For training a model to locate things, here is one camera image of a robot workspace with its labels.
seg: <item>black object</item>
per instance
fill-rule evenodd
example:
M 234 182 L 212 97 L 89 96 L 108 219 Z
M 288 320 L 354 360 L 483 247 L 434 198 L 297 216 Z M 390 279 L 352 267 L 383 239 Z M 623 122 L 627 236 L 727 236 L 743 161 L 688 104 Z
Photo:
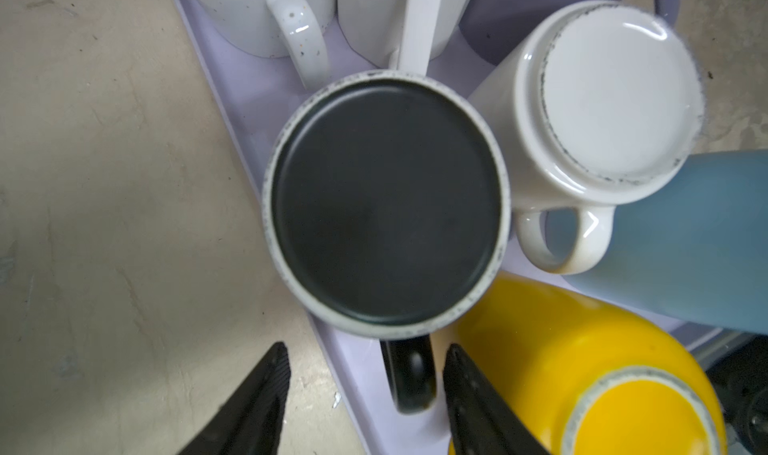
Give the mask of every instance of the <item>black object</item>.
M 350 86 L 305 115 L 277 161 L 272 203 L 301 285 L 379 325 L 417 324 L 462 300 L 490 262 L 502 205 L 492 153 L 467 114 L 397 80 Z M 401 411 L 434 398 L 427 348 L 382 343 Z
M 456 455 L 549 455 L 459 345 L 442 380 Z
M 768 455 L 768 337 L 755 337 L 706 375 L 744 448 Z
M 289 385 L 288 349 L 279 341 L 179 455 L 275 455 Z
M 402 413 L 422 411 L 435 400 L 437 379 L 429 336 L 381 341 L 384 368 L 395 407 Z

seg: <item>concrete floor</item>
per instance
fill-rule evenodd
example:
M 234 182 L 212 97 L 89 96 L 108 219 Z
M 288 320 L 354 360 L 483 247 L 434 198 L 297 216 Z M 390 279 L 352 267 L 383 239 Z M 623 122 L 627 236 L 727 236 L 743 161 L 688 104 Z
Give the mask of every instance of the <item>concrete floor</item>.
M 683 0 L 697 151 L 768 147 L 766 1 Z M 362 452 L 172 0 L 0 0 L 0 269 L 4 453 L 175 453 L 277 339 L 280 452 Z

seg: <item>mug rim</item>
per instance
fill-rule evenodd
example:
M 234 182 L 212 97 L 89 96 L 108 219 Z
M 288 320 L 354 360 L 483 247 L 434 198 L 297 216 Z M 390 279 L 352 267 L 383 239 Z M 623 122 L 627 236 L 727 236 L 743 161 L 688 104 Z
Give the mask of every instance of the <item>mug rim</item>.
M 584 391 L 577 400 L 575 406 L 568 416 L 560 443 L 560 453 L 562 455 L 574 455 L 578 435 L 584 420 L 589 415 L 590 410 L 600 399 L 611 390 L 638 381 L 657 383 L 661 386 L 674 391 L 677 396 L 683 398 L 690 406 L 690 409 L 696 414 L 698 422 L 706 433 L 706 448 L 711 455 L 720 455 L 720 443 L 717 437 L 717 428 L 712 414 L 709 412 L 701 397 L 676 375 L 669 373 L 657 367 L 648 365 L 628 365 L 614 371 L 606 373 L 586 391 Z
M 540 76 L 542 59 L 551 46 L 551 38 L 568 25 L 573 16 L 578 13 L 608 5 L 644 11 L 616 0 L 585 0 L 571 4 L 554 12 L 531 32 L 521 43 L 521 54 L 514 65 L 518 76 L 514 78 L 512 111 L 516 114 L 514 124 L 520 134 L 521 146 L 528 157 L 534 161 L 534 169 L 547 181 L 556 179 L 558 183 L 549 183 L 549 185 L 564 192 L 574 201 L 572 206 L 576 207 L 616 206 L 643 199 L 672 180 L 690 154 L 688 150 L 685 156 L 680 157 L 680 162 L 668 172 L 660 173 L 641 183 L 629 180 L 621 183 L 603 182 L 572 170 L 571 163 L 562 156 L 562 147 L 553 143 L 553 137 L 548 132 L 549 128 L 545 120 L 540 120 L 542 118 L 539 113 L 540 107 L 537 106 L 540 102 L 536 100 L 536 96 L 539 95 L 537 78 Z M 544 207 L 542 210 L 557 208 Z
M 539 93 L 539 104 L 538 108 L 541 110 L 542 118 L 545 120 L 545 129 L 546 133 L 550 138 L 551 145 L 555 146 L 557 149 L 557 156 L 564 162 L 567 162 L 570 166 L 572 166 L 575 170 L 577 170 L 578 174 L 580 175 L 580 178 L 585 178 L 587 180 L 591 181 L 607 181 L 609 183 L 616 183 L 620 186 L 637 186 L 637 185 L 644 185 L 648 182 L 651 182 L 652 180 L 656 179 L 659 176 L 665 176 L 667 173 L 669 173 L 672 169 L 682 164 L 686 157 L 691 153 L 691 150 L 693 149 L 696 137 L 701 133 L 701 130 L 704 126 L 703 122 L 703 116 L 699 115 L 696 117 L 696 123 L 690 126 L 692 130 L 690 131 L 680 131 L 677 134 L 675 142 L 677 143 L 676 146 L 669 152 L 664 154 L 664 156 L 660 157 L 657 161 L 654 162 L 654 164 L 647 169 L 645 173 L 638 174 L 638 173 L 609 173 L 610 177 L 608 177 L 608 174 L 604 174 L 602 172 L 597 172 L 590 168 L 590 166 L 585 165 L 583 162 L 581 162 L 579 159 L 573 156 L 569 152 L 569 150 L 566 148 L 566 145 L 564 144 L 564 141 L 560 138 L 558 135 L 558 132 L 554 129 L 552 126 L 552 115 L 550 114 L 550 109 L 548 108 L 548 105 L 545 103 L 545 100 L 547 99 L 547 90 L 544 86 L 544 80 L 548 76 L 547 73 L 547 67 L 549 64 L 549 61 L 551 59 L 552 53 L 556 51 L 558 48 L 558 42 L 561 39 L 561 36 L 565 34 L 567 30 L 573 27 L 574 23 L 584 19 L 585 17 L 589 17 L 594 13 L 601 12 L 602 14 L 605 13 L 606 10 L 613 10 L 612 13 L 616 13 L 616 10 L 624 10 L 625 17 L 628 17 L 629 14 L 634 14 L 635 16 L 642 17 L 644 19 L 650 19 L 654 23 L 658 24 L 661 28 L 665 29 L 667 33 L 669 34 L 670 39 L 673 39 L 672 43 L 677 41 L 679 43 L 679 47 L 671 47 L 668 49 L 669 52 L 672 52 L 675 50 L 675 48 L 682 48 L 682 53 L 676 53 L 675 57 L 679 55 L 683 55 L 683 57 L 680 59 L 680 62 L 685 64 L 686 61 L 693 62 L 691 64 L 691 68 L 694 69 L 693 74 L 687 74 L 687 75 L 693 75 L 692 78 L 696 79 L 696 81 L 699 82 L 699 86 L 697 87 L 698 90 L 693 90 L 694 87 L 691 87 L 690 95 L 698 95 L 697 97 L 692 97 L 691 101 L 694 101 L 694 98 L 696 98 L 695 105 L 692 105 L 695 109 L 701 109 L 701 113 L 704 113 L 705 109 L 705 100 L 704 100 L 704 94 L 702 93 L 703 86 L 700 84 L 700 77 L 696 73 L 696 63 L 693 60 L 693 55 L 690 51 L 690 48 L 686 46 L 686 43 L 674 32 L 674 29 L 670 27 L 666 20 L 664 20 L 662 17 L 652 14 L 650 12 L 647 12 L 646 10 L 643 10 L 638 7 L 634 7 L 631 5 L 622 4 L 620 2 L 604 2 L 602 4 L 595 4 L 589 8 L 583 9 L 583 10 L 577 10 L 571 14 L 569 14 L 566 18 L 563 19 L 562 26 L 558 27 L 557 32 L 554 34 L 552 39 L 548 42 L 547 48 L 544 51 L 544 56 L 542 58 L 542 62 L 540 63 L 538 67 L 537 72 L 537 81 L 536 84 L 538 87 L 538 93 Z
M 289 267 L 288 262 L 283 257 L 283 251 L 280 248 L 280 243 L 276 236 L 273 215 L 272 191 L 275 181 L 275 171 L 278 165 L 277 162 L 280 158 L 280 154 L 283 153 L 283 148 L 286 146 L 290 136 L 293 135 L 293 130 L 303 121 L 304 117 L 311 110 L 313 110 L 315 106 L 321 104 L 331 95 L 336 94 L 337 92 L 344 90 L 347 87 L 357 84 L 364 84 L 365 82 L 374 80 L 394 80 L 398 82 L 420 85 L 445 97 L 449 102 L 457 106 L 475 124 L 478 132 L 485 140 L 486 146 L 491 153 L 491 157 L 495 165 L 495 173 L 499 186 L 501 213 L 499 216 L 496 242 L 494 244 L 492 254 L 488 259 L 488 263 L 485 266 L 483 273 L 475 282 L 475 285 L 470 288 L 467 294 L 459 301 L 457 301 L 456 304 L 443 311 L 442 313 L 430 317 L 424 321 L 406 325 L 381 325 L 363 321 L 358 318 L 342 314 L 341 312 L 324 304 L 320 299 L 312 295 L 312 293 L 299 282 Z M 504 258 L 504 252 L 507 246 L 512 219 L 512 203 L 506 165 L 504 163 L 502 151 L 499 148 L 490 127 L 485 123 L 485 119 L 482 118 L 480 113 L 478 113 L 478 111 L 472 105 L 470 105 L 469 102 L 464 99 L 464 97 L 458 95 L 453 89 L 447 87 L 444 84 L 441 84 L 437 80 L 431 79 L 427 76 L 410 74 L 407 72 L 390 69 L 369 70 L 366 72 L 360 72 L 358 74 L 346 76 L 320 89 L 303 104 L 301 104 L 301 106 L 296 109 L 293 115 L 288 119 L 286 124 L 283 126 L 283 129 L 280 131 L 280 134 L 277 136 L 275 147 L 272 151 L 272 154 L 270 155 L 270 160 L 266 165 L 264 184 L 261 193 L 261 212 L 262 220 L 264 223 L 264 236 L 266 238 L 266 245 L 270 251 L 270 255 L 272 256 L 275 268 L 280 274 L 280 277 L 283 278 L 283 281 L 288 286 L 291 293 L 293 293 L 293 295 L 299 299 L 302 305 L 314 316 L 317 316 L 324 322 L 334 327 L 354 335 L 381 338 L 386 340 L 398 340 L 427 335 L 449 325 L 461 315 L 463 315 L 469 308 L 475 305 L 475 302 L 483 296 L 488 287 L 493 283 L 496 273 L 502 265 L 502 259 Z

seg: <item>purple plastic tray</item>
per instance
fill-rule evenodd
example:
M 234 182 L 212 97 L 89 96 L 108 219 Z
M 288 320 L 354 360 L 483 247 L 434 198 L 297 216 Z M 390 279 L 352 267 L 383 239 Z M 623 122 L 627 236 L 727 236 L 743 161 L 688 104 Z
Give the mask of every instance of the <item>purple plastic tray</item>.
M 251 187 L 260 199 L 264 169 L 277 134 L 310 94 L 304 90 L 289 58 L 265 59 L 246 54 L 216 32 L 197 0 L 176 0 L 176 4 Z M 325 40 L 334 80 L 374 68 L 352 51 L 337 22 L 328 27 Z M 446 51 L 429 64 L 428 75 L 468 96 L 492 69 L 456 31 Z M 573 289 L 562 277 L 534 268 L 523 256 L 516 239 L 511 240 L 502 267 Z M 684 324 L 662 315 L 636 312 L 667 331 Z M 401 415 L 389 395 L 379 341 L 346 334 L 312 316 L 310 320 L 368 453 L 447 453 L 450 433 L 444 399 L 438 399 L 425 412 Z

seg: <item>white mug handle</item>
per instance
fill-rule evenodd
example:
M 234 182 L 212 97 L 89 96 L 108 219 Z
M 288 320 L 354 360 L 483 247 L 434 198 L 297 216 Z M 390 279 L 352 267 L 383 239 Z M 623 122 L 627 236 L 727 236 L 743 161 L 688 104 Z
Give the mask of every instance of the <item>white mug handle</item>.
M 406 0 L 400 47 L 390 57 L 390 68 L 426 75 L 441 1 Z
M 328 84 L 331 67 L 322 28 L 306 0 L 265 0 L 283 35 L 293 65 L 308 90 Z
M 533 265 L 549 273 L 561 275 L 581 273 L 598 264 L 610 244 L 616 207 L 576 209 L 576 240 L 571 253 L 558 260 L 547 247 L 542 234 L 541 212 L 514 214 L 514 230 L 520 248 Z

